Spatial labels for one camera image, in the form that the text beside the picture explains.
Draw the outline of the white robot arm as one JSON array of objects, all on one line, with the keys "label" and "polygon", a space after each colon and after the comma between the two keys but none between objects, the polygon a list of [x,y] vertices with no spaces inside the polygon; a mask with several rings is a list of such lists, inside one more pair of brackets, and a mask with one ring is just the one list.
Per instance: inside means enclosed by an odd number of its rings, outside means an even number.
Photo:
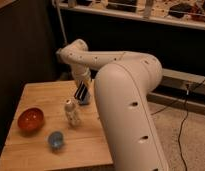
[{"label": "white robot arm", "polygon": [[162,80],[160,61],[148,53],[90,51],[81,39],[58,54],[78,84],[94,86],[115,171],[169,171],[147,102]]}]

